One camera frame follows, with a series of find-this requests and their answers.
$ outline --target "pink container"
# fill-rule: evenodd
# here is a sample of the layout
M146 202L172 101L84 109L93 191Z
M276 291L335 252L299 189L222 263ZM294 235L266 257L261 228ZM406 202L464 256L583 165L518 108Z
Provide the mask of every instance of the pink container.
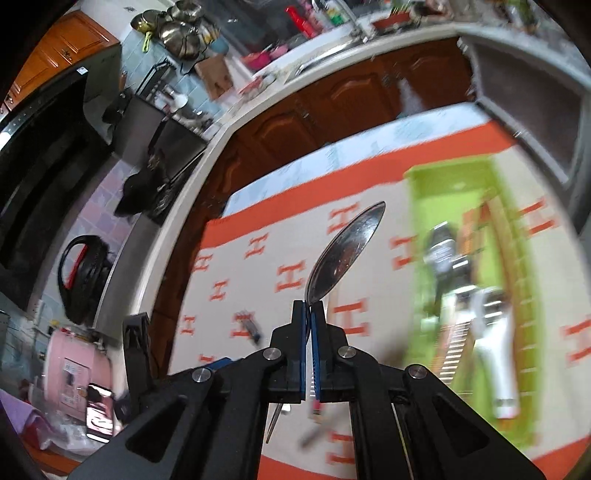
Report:
M45 399L63 413L85 421L89 383L111 390L111 362L94 344L56 330L43 366Z
M285 55L288 50L289 50L289 47L287 45L279 45L277 48L275 48L269 52L269 56L273 60L276 60L279 57Z
M266 67L271 63L271 56L269 55L269 52L262 51L242 57L242 61L244 62L244 65L250 68L253 72L258 72L261 68Z

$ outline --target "green tray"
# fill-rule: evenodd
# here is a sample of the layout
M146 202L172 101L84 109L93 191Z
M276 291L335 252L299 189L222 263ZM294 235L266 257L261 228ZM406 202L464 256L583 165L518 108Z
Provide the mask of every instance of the green tray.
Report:
M501 200L503 234L493 228L485 228L478 284L482 287L501 287L511 293L515 319L514 359L520 392L519 416L511 420L498 420L494 416L487 374L476 354L471 367L470 362L462 358L452 389L509 441L523 449L534 442L541 378L541 328L530 253L520 214L488 155L415 166L406 172L405 178L410 183L416 231L415 251L418 252L414 328L407 351L407 364L430 366L437 348L438 325L433 318L432 307L435 281L431 269L422 260L429 231L445 221L460 228L465 212L479 209L485 197L498 196Z

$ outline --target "black appliance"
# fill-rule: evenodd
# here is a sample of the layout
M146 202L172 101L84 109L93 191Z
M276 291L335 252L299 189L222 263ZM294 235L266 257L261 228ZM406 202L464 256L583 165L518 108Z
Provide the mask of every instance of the black appliance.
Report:
M65 70L0 123L0 291L23 310L64 218L111 155L84 116L87 75Z
M76 245L83 245L83 247L64 283L64 263ZM77 325L93 324L100 297L113 266L107 258L108 255L109 245L96 235L77 236L61 255L57 268L57 286L66 317Z

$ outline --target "pink appliance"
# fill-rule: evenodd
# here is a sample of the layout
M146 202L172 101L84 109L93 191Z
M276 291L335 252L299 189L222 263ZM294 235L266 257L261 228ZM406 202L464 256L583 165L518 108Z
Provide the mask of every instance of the pink appliance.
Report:
M56 330L43 367L45 399L78 420L86 420L89 383L111 390L111 362L92 343Z

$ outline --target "cabinet handle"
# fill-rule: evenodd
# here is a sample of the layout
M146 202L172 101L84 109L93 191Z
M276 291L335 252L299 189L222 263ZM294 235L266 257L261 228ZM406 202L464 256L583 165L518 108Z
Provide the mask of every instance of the cabinet handle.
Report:
M316 122L314 121L314 118L310 115L309 111L306 110L306 108L301 104L301 102L296 101L295 108L304 120L310 122L312 124L312 126L317 127Z

